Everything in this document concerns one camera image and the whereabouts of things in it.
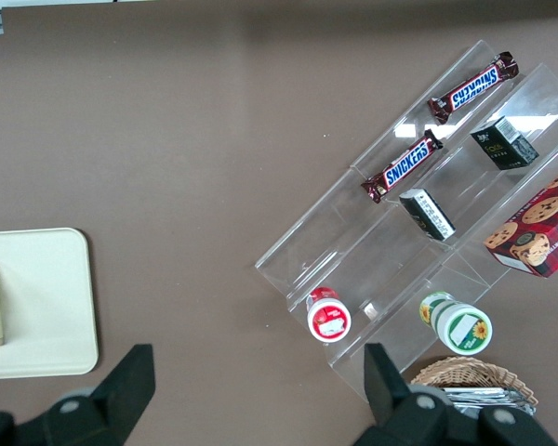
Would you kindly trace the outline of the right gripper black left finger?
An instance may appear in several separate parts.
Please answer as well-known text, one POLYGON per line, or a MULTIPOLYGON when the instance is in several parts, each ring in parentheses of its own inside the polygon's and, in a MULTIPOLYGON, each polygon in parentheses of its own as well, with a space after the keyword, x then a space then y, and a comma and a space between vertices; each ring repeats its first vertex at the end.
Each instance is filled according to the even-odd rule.
POLYGON ((153 346, 137 344, 87 396, 59 400, 19 425, 0 412, 0 445, 123 445, 155 389, 153 346))

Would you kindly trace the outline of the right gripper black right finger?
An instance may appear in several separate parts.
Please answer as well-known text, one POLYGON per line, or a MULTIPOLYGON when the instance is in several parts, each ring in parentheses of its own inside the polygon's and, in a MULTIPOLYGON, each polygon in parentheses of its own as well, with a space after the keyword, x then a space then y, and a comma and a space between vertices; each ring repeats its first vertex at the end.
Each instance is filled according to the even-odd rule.
POLYGON ((356 445, 555 445, 532 416, 505 406, 476 419, 426 391, 413 392, 385 347, 365 345, 364 386, 375 424, 356 445))

